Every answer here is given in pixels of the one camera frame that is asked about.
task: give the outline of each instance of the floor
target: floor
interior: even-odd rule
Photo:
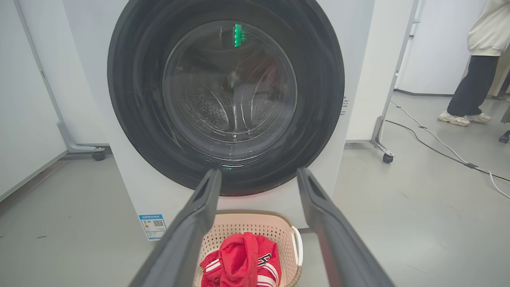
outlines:
[[[510,147],[498,142],[510,129],[499,123],[508,103],[487,100],[493,121],[463,128],[436,120],[449,98],[393,100],[465,160],[510,178]],[[387,119],[447,152],[393,106]],[[402,127],[386,123],[382,141],[396,154],[391,164],[368,144],[346,146],[333,200],[396,286],[508,286],[510,200]],[[316,236],[303,240],[298,286],[327,286]],[[0,286],[127,286],[154,245],[114,158],[70,160],[0,216]]]

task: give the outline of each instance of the green light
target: green light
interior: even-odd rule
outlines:
[[[234,47],[239,47],[245,39],[243,26],[236,24],[234,27]]]

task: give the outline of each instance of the laundry basket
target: laundry basket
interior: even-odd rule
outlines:
[[[215,217],[213,228],[200,248],[198,264],[211,252],[218,250],[225,238],[232,234],[251,232],[263,235],[278,244],[282,277],[279,287],[294,287],[301,277],[303,241],[301,234],[283,215],[269,211],[225,210]],[[203,271],[198,265],[193,286],[200,287]]]

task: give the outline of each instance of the black rubber seal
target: black rubber seal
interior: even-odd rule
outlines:
[[[217,20],[253,25],[275,39],[292,63],[297,106],[274,146],[242,167],[222,170],[221,195],[264,192],[296,175],[320,154],[337,124],[344,68],[336,34],[314,1],[131,0],[115,27],[108,54],[112,105],[140,155],[171,180],[195,189],[223,164],[187,142],[165,107],[162,75],[175,44],[193,28]]]

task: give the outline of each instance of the front-loading washing machine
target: front-loading washing machine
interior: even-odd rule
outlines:
[[[306,227],[295,173],[335,189],[373,0],[92,2],[64,6],[148,239],[209,169],[219,210]]]

